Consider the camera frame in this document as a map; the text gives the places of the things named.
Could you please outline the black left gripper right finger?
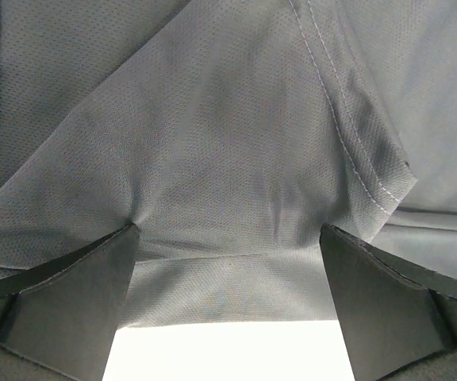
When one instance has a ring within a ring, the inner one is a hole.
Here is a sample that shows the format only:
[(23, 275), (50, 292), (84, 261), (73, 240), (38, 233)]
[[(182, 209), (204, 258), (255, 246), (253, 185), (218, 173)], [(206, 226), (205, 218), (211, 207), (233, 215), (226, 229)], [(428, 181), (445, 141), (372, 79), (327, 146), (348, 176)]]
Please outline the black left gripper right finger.
[(357, 380), (457, 380), (457, 279), (334, 225), (321, 255)]

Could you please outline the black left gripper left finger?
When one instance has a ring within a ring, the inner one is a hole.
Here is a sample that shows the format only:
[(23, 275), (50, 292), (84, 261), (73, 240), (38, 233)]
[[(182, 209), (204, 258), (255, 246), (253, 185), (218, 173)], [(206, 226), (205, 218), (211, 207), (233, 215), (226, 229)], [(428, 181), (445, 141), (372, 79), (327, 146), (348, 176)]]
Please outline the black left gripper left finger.
[(0, 279), (0, 380), (100, 380), (124, 309), (139, 231)]

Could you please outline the grey t-shirt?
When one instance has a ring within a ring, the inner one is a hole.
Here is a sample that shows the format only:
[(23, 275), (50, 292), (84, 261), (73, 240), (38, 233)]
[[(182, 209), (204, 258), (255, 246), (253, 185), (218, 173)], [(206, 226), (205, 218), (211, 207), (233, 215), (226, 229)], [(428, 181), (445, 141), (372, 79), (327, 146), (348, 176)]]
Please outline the grey t-shirt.
[(332, 319), (325, 223), (457, 278), (457, 1), (0, 1), (0, 279), (133, 224), (124, 326)]

